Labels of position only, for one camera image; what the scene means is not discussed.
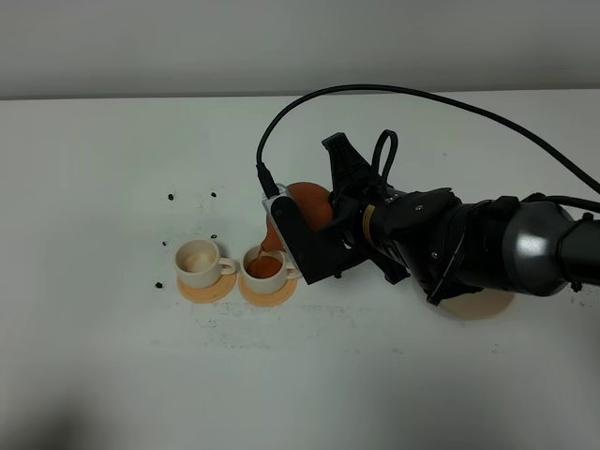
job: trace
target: coffee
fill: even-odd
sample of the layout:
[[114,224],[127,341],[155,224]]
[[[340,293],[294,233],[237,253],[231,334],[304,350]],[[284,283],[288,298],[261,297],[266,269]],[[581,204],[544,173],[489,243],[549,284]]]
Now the coffee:
[[259,254],[256,260],[247,265],[246,271],[251,277],[270,278],[281,269],[281,261],[272,256],[263,256]]

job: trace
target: white wall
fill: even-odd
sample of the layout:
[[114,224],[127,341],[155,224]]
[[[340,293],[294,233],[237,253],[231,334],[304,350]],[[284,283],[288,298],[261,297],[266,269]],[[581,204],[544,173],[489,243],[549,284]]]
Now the white wall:
[[594,0],[3,0],[0,98],[597,86]]

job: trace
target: table surface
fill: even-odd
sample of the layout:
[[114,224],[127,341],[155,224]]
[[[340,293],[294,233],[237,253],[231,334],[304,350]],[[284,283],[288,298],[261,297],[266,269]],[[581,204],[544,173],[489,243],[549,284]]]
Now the table surface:
[[[449,97],[511,118],[600,178],[600,90]],[[216,234],[239,260],[262,240],[255,149],[290,101],[0,102],[0,439],[75,430],[76,448],[597,448],[594,288],[518,295],[475,322],[370,263],[301,281],[280,307],[253,307],[236,288],[212,305],[180,296],[178,244]],[[321,140],[344,131],[370,158],[385,128],[400,138],[390,182],[401,190],[597,198],[513,131],[413,97],[311,101],[276,128],[265,162],[280,183],[330,188]]]

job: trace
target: cup handle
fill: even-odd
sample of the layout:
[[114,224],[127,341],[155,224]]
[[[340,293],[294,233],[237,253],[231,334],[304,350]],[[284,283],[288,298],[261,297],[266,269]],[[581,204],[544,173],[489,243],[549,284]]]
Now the cup handle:
[[237,272],[237,264],[234,260],[230,260],[229,258],[220,258],[218,260],[218,264],[222,265],[221,275],[232,275]]
[[300,271],[298,269],[296,269],[296,266],[293,265],[293,262],[291,262],[291,261],[287,261],[285,263],[285,268],[288,271],[288,279],[296,279],[296,278],[300,278],[302,276]]

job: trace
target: white coffee cup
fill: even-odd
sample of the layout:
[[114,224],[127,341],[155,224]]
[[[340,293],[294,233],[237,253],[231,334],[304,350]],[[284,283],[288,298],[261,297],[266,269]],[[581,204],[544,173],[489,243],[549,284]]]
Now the white coffee cup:
[[237,264],[222,258],[217,244],[209,239],[194,239],[175,253],[175,269],[182,283],[190,288],[207,288],[222,275],[237,271]]
[[254,293],[276,293],[280,290],[288,279],[300,278],[302,274],[295,268],[293,263],[288,259],[287,254],[283,251],[268,251],[262,256],[270,256],[281,263],[279,271],[269,278],[255,278],[248,273],[246,267],[256,260],[261,251],[261,246],[251,248],[244,255],[242,261],[241,272],[244,277],[246,286]]

